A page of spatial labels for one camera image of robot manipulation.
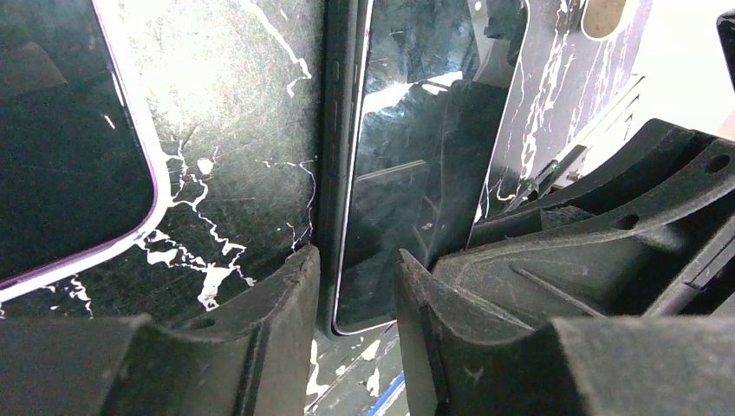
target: blue stripe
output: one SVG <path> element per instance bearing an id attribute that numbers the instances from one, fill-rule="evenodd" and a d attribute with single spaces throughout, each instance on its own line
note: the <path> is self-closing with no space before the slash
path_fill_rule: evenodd
<path id="1" fill-rule="evenodd" d="M 401 384 L 403 384 L 403 373 L 401 372 L 399 376 L 395 379 L 393 384 L 388 388 L 388 391 L 385 392 L 379 399 L 378 402 L 375 403 L 375 406 L 373 406 L 372 409 L 370 409 L 370 412 L 367 413 L 365 416 L 375 416 L 377 412 L 386 404 L 390 396 L 400 387 Z"/>

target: white marble veining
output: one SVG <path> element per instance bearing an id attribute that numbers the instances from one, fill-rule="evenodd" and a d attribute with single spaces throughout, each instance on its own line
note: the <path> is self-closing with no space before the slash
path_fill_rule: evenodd
<path id="1" fill-rule="evenodd" d="M 167 267 L 186 267 L 188 269 L 197 270 L 205 274 L 205 280 L 202 282 L 202 291 L 197 296 L 199 302 L 205 307 L 206 310 L 212 310 L 219 306 L 216 300 L 219 285 L 223 280 L 228 277 L 232 272 L 236 272 L 239 276 L 244 279 L 250 286 L 255 282 L 251 277 L 243 276 L 240 271 L 240 266 L 237 265 L 237 260 L 247 250 L 247 247 L 242 244 L 233 243 L 227 237 L 222 237 L 217 232 L 217 225 L 212 222 L 208 217 L 204 216 L 199 211 L 199 204 L 205 200 L 209 193 L 209 186 L 197 175 L 195 172 L 190 172 L 191 167 L 186 163 L 186 159 L 183 154 L 184 141 L 179 142 L 178 151 L 176 154 L 168 155 L 168 161 L 178 161 L 180 163 L 178 189 L 176 186 L 172 187 L 172 199 L 171 206 L 173 208 L 177 205 L 187 205 L 193 212 L 197 214 L 197 217 L 207 223 L 209 226 L 209 234 L 212 236 L 214 241 L 220 244 L 220 252 L 223 256 L 228 255 L 231 251 L 235 255 L 231 258 L 228 264 L 217 264 L 217 262 L 206 263 L 202 256 L 197 256 L 191 253 L 183 244 L 177 243 L 171 239 L 170 236 L 165 234 L 163 231 L 156 230 L 146 240 L 140 240 L 138 246 L 146 252 L 147 261 L 149 264 L 165 263 Z M 215 148 L 214 154 L 211 158 L 199 159 L 197 166 L 202 175 L 211 174 L 214 169 L 214 162 L 212 162 L 217 156 L 218 149 Z M 180 199 L 179 195 L 184 190 L 186 181 L 190 180 L 191 183 L 196 184 L 200 187 L 200 194 L 197 195 L 193 200 Z M 147 246 L 151 243 L 165 241 L 172 246 L 171 249 L 163 251 L 153 251 Z"/>
<path id="2" fill-rule="evenodd" d="M 375 369 L 373 375 L 367 378 L 365 388 L 372 397 L 378 397 L 381 394 L 381 371 L 378 368 Z"/>
<path id="3" fill-rule="evenodd" d="M 68 281 L 60 281 L 50 284 L 49 286 L 41 287 L 41 289 L 48 290 L 54 294 L 56 293 L 57 288 L 61 288 L 67 292 L 70 298 L 79 299 L 81 302 L 84 302 L 84 309 L 89 313 L 89 319 L 94 318 L 94 313 L 92 312 L 92 299 L 89 298 L 87 288 L 81 283 L 78 275 L 72 275 Z M 59 309 L 59 306 L 54 305 L 51 306 L 50 309 L 57 310 Z"/>
<path id="4" fill-rule="evenodd" d="M 289 227 L 289 229 L 291 230 L 291 236 L 292 236 L 291 250 L 294 253 L 296 253 L 296 247 L 297 247 L 297 245 L 299 243 L 303 242 L 303 241 L 308 241 L 311 238 L 311 234 L 314 232 L 314 223 L 313 223 L 312 213 L 313 213 L 313 210 L 314 210 L 314 201 L 315 201 L 315 198 L 316 198 L 316 176 L 315 176 L 315 174 L 313 172 L 311 172 L 306 167 L 306 165 L 307 164 L 313 164 L 313 163 L 315 163 L 316 162 L 316 158 L 314 158 L 312 160 L 304 160 L 303 162 L 298 162 L 298 163 L 293 163 L 293 162 L 271 162 L 269 160 L 257 160 L 257 159 L 256 159 L 256 162 L 263 163 L 268 168 L 276 167 L 276 166 L 298 167 L 302 171 L 306 172 L 306 174 L 308 174 L 309 177 L 311 178 L 311 185 L 312 185 L 311 186 L 311 197 L 309 197 L 309 201 L 306 204 L 306 207 L 307 207 L 307 216 L 308 216 L 308 219 L 309 219 L 309 223 L 308 223 L 306 229 L 304 229 L 301 233 L 299 233 L 298 231 L 296 231 L 296 227 L 293 224 L 291 224 L 288 221 L 285 223 L 286 226 Z"/>
<path id="5" fill-rule="evenodd" d="M 378 347 L 381 345 L 381 340 L 375 340 L 372 344 L 368 345 L 360 357 L 365 361 L 372 361 L 375 359 L 375 354 L 378 353 Z"/>
<path id="6" fill-rule="evenodd" d="M 319 384 L 316 379 L 319 377 L 319 363 L 317 362 L 316 356 L 318 355 L 316 351 L 316 340 L 311 341 L 311 356 L 309 357 L 309 362 L 311 365 L 314 366 L 314 370 L 311 372 L 311 375 L 309 376 L 309 383 L 306 385 L 306 395 L 310 394 L 316 394 L 316 397 L 314 400 L 312 400 L 311 403 L 308 403 L 304 408 L 303 412 L 306 413 L 313 405 L 316 403 L 317 400 L 319 400 L 320 397 L 322 397 L 327 390 L 329 389 L 328 384 Z"/>
<path id="7" fill-rule="evenodd" d="M 355 346 L 353 346 L 353 347 L 350 347 L 350 348 L 352 348 L 352 349 L 355 349 L 355 348 L 358 348 L 358 347 L 362 347 L 362 343 L 363 343 L 364 341 L 365 341 L 365 337 L 362 337 L 362 336 L 361 336 L 361 337 L 360 337 L 360 343 L 358 343 L 357 345 L 355 345 Z"/>
<path id="8" fill-rule="evenodd" d="M 531 29 L 511 84 L 513 107 L 506 108 L 501 121 L 480 218 L 491 213 L 493 204 L 512 201 L 525 181 L 571 143 L 624 86 L 645 21 L 639 18 L 599 41 L 580 30 L 582 0 L 530 0 L 527 5 Z M 649 7 L 641 2 L 639 11 L 647 14 Z"/>
<path id="9" fill-rule="evenodd" d="M 257 7 L 256 4 L 253 2 L 250 2 L 248 0 L 243 0 L 240 2 L 242 4 L 245 11 L 252 14 L 257 18 L 258 21 L 263 25 L 263 28 L 271 35 L 274 39 L 278 42 L 278 44 L 281 45 L 283 50 L 286 51 L 287 54 L 289 54 L 289 58 L 291 59 L 291 62 L 298 64 L 299 67 L 301 67 L 302 70 L 302 76 L 296 78 L 293 80 L 289 85 L 286 86 L 286 91 L 289 93 L 289 96 L 291 98 L 294 98 L 294 86 L 297 82 L 300 80 L 310 80 L 311 79 L 311 73 L 309 72 L 309 67 L 306 64 L 306 61 L 304 61 L 303 58 L 297 58 L 296 54 L 294 53 L 294 50 L 290 47 L 290 45 L 286 42 L 286 40 L 283 38 L 283 35 L 276 29 L 275 26 L 273 26 L 270 21 L 268 20 L 268 17 L 265 15 L 263 10 L 259 7 Z M 288 20 L 288 17 L 286 17 L 286 14 L 283 13 L 283 10 L 281 10 L 281 16 L 283 16 L 286 20 Z"/>

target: scratched screen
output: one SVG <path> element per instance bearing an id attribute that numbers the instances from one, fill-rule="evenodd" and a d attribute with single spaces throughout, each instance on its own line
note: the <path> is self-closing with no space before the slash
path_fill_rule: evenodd
<path id="1" fill-rule="evenodd" d="M 518 0 L 374 0 L 339 329 L 393 317 L 399 249 L 465 246 L 526 23 Z"/>
<path id="2" fill-rule="evenodd" d="M 0 3 L 0 283 L 115 240 L 153 181 L 89 0 Z"/>

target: black marble surface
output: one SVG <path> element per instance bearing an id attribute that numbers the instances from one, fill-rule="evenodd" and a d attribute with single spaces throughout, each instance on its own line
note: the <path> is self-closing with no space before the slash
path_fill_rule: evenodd
<path id="1" fill-rule="evenodd" d="M 324 2 L 118 1 L 169 155 L 173 205 L 145 244 L 5 302 L 6 319 L 146 312 L 173 326 L 248 289 L 311 237 Z M 516 193 L 622 88 L 650 2 L 640 7 L 632 29 L 593 42 L 580 37 L 580 0 L 530 0 L 484 213 Z M 341 343 L 315 336 L 307 411 L 328 408 L 314 404 L 334 392 L 351 363 L 375 366 L 360 356 L 384 330 Z M 351 374 L 363 374 L 357 384 L 376 399 L 368 390 L 374 371 L 363 370 Z M 394 375 L 386 377 L 379 394 Z"/>
<path id="2" fill-rule="evenodd" d="M 620 33 L 582 33 L 582 0 L 529 0 L 529 28 L 478 216 L 502 211 L 626 87 L 653 1 Z"/>
<path id="3" fill-rule="evenodd" d="M 324 4 L 120 1 L 173 204 L 141 247 L 3 304 L 6 317 L 175 324 L 266 277 L 312 233 Z"/>
<path id="4" fill-rule="evenodd" d="M 308 415 L 367 414 L 403 371 L 395 324 L 340 341 L 319 334 L 314 343 Z"/>

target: phone screen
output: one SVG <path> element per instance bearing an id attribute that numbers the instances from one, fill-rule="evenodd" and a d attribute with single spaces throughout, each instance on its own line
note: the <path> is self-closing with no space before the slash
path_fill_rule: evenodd
<path id="1" fill-rule="evenodd" d="M 154 184 L 91 1 L 0 10 L 0 283 L 10 283 L 135 230 Z"/>
<path id="2" fill-rule="evenodd" d="M 520 0 L 374 0 L 337 332 L 392 319 L 399 249 L 465 246 L 526 23 Z"/>

